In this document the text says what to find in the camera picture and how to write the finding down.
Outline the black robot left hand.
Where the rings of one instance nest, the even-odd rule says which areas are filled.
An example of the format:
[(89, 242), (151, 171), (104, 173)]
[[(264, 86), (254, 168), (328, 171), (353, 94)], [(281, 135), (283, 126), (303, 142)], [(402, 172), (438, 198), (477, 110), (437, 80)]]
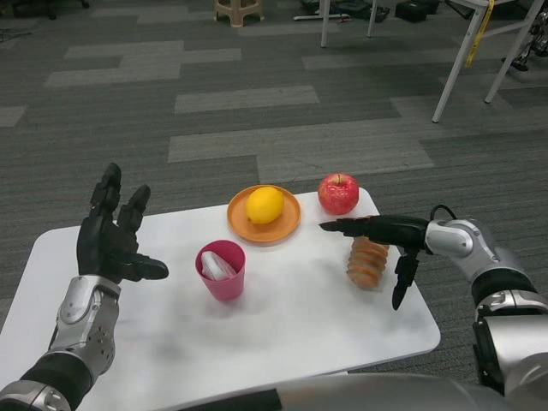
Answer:
[(111, 163), (93, 190), (76, 243), (79, 274), (104, 277), (115, 284), (165, 279), (167, 265), (138, 252), (137, 232), (151, 189), (139, 187), (127, 204), (120, 205), (121, 179), (120, 167)]

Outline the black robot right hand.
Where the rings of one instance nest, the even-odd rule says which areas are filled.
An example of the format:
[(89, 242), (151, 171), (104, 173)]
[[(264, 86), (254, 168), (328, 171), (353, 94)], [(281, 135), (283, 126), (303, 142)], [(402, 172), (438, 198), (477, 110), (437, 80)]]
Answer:
[(338, 218), (323, 222), (325, 231), (341, 232), (347, 237), (366, 236), (372, 242), (400, 247), (403, 254), (396, 264), (397, 283), (392, 294), (392, 307), (397, 311), (414, 281), (420, 251), (426, 251), (426, 228), (429, 222), (417, 217), (379, 215), (359, 218)]

